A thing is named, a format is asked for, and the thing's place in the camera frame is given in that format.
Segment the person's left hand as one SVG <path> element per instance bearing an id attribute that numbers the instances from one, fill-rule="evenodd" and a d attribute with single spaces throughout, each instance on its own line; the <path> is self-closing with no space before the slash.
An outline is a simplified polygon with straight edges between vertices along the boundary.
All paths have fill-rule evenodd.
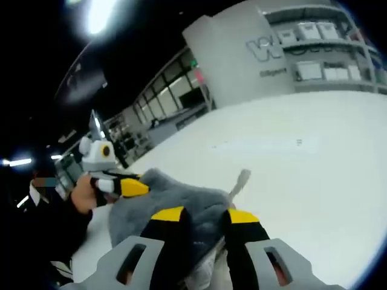
<path id="1" fill-rule="evenodd" d="M 91 176 L 82 175 L 71 192 L 71 200 L 77 211 L 88 214 L 97 207 L 96 191 L 91 185 Z"/>

